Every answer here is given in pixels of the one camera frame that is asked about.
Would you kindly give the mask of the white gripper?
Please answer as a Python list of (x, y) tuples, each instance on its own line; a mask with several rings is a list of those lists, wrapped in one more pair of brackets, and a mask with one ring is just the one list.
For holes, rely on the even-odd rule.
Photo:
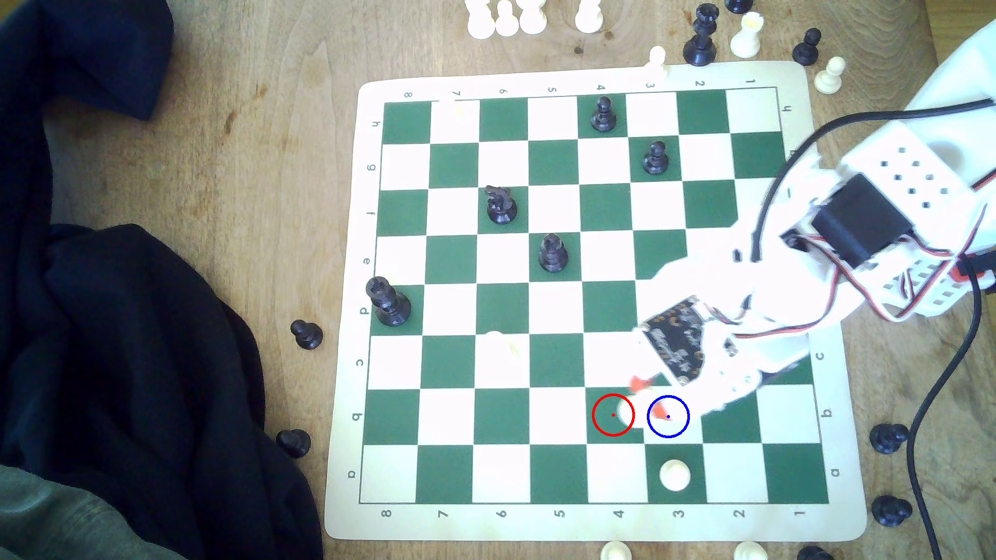
[[(801, 232), (771, 239), (761, 262), (732, 236), (663, 266), (648, 281), (651, 313), (637, 324), (637, 375), (648, 425), (686, 428), (722, 411), (809, 352), (828, 328), (828, 260)], [(659, 385), (663, 377), (670, 386)]]

